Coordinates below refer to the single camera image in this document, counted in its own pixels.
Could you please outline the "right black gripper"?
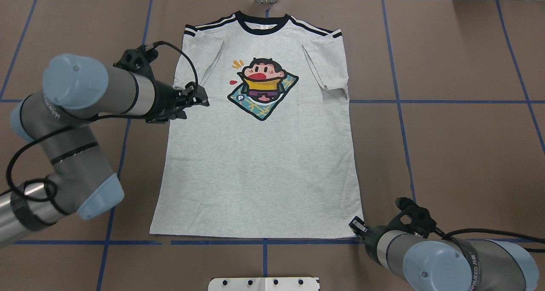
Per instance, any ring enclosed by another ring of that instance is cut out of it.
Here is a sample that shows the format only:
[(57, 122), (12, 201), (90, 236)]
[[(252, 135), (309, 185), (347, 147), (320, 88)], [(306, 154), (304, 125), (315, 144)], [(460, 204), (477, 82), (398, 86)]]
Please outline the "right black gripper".
[(387, 232), (387, 227), (368, 227), (359, 216), (354, 216), (349, 223), (349, 227), (356, 236), (362, 236), (366, 253), (376, 264), (381, 265), (378, 258), (378, 244), (382, 236)]

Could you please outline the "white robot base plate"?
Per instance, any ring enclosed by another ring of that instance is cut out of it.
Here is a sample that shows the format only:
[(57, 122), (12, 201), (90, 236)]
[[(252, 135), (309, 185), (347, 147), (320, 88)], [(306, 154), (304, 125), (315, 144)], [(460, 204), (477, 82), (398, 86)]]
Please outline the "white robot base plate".
[(208, 284), (209, 291), (319, 291), (321, 284), (314, 277), (240, 277), (216, 278)]

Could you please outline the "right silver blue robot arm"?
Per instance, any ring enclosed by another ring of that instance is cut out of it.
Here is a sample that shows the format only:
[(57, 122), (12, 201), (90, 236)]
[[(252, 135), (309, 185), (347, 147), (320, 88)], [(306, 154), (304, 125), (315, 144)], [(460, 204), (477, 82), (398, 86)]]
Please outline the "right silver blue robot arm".
[(530, 253), (508, 241), (430, 240), (403, 224), (349, 223), (368, 256), (416, 291), (535, 291), (539, 268)]

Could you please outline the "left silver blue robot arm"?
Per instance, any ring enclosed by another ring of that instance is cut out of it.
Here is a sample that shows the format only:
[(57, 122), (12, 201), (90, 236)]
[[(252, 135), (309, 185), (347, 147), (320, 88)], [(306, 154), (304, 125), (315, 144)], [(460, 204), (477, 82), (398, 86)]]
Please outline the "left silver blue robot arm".
[[(193, 105), (208, 106), (198, 78), (183, 87), (158, 80), (144, 57), (126, 54), (113, 66), (61, 54), (43, 73), (43, 88), (12, 111), (14, 132), (27, 141), (6, 168), (1, 196), (1, 246), (55, 225), (72, 214), (93, 219), (124, 199), (117, 173), (90, 124), (107, 118), (165, 123), (186, 117)], [(15, 184), (12, 170), (22, 153), (40, 145), (53, 173)]]

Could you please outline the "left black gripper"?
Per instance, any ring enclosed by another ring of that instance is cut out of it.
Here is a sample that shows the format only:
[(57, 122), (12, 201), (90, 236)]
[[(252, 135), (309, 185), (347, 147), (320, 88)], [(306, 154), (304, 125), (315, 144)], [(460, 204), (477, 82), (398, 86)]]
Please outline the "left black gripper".
[(170, 120), (187, 119), (184, 110), (194, 106), (210, 106), (206, 89), (201, 85), (188, 83), (182, 90), (177, 90), (161, 81), (156, 81), (155, 99), (151, 110), (146, 113), (146, 122), (165, 124)]

